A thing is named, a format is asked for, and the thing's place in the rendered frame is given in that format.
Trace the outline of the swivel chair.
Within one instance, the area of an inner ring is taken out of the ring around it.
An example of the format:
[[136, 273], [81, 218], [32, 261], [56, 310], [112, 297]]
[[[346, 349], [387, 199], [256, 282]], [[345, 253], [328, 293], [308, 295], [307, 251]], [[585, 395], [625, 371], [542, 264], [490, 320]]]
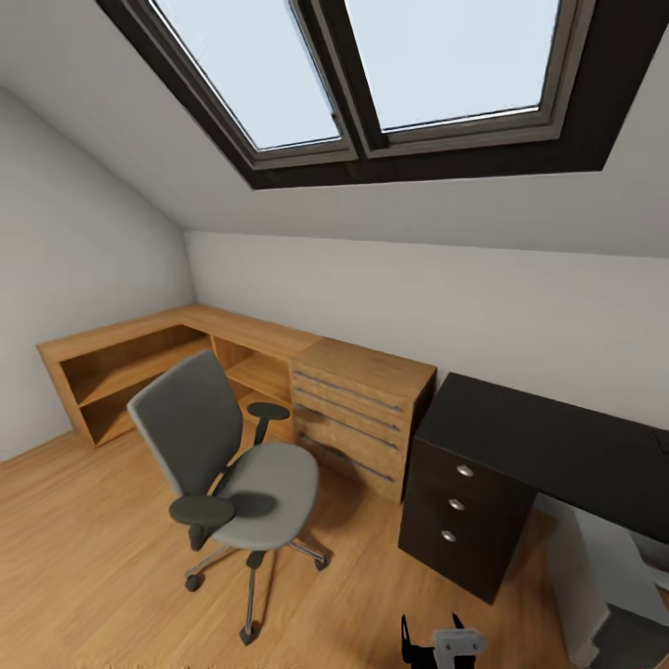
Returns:
[[[317, 460], [298, 445], [263, 443], [269, 420], [285, 420], [290, 410], [259, 401], [247, 407], [259, 418], [254, 446], [228, 467], [241, 447], [243, 414], [213, 350], [200, 350], [161, 374], [127, 410], [177, 494], [169, 514], [190, 525], [190, 548], [200, 551], [209, 538], [224, 544], [185, 573], [185, 587], [194, 592], [200, 584], [194, 572], [233, 547], [252, 551], [246, 560], [246, 625], [239, 634], [248, 646], [256, 635], [256, 571], [265, 552], [288, 545], [315, 558], [318, 571], [328, 564], [324, 555], [295, 542], [317, 498]], [[220, 473], [222, 480], [207, 495]]]

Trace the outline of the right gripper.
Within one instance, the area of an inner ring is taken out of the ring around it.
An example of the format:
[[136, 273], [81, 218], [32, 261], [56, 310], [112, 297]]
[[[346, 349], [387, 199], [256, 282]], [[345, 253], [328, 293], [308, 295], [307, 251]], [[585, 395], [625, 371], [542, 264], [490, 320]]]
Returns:
[[[453, 620], [457, 629], [464, 629], [459, 618], [453, 614]], [[401, 653], [402, 659], [406, 663], [411, 663], [412, 669], [438, 669], [437, 662], [433, 654], [434, 647], [420, 648], [418, 645], [411, 645], [409, 632], [405, 621], [405, 616], [401, 617]], [[453, 658], [455, 669], [474, 669], [474, 656], [455, 656]]]

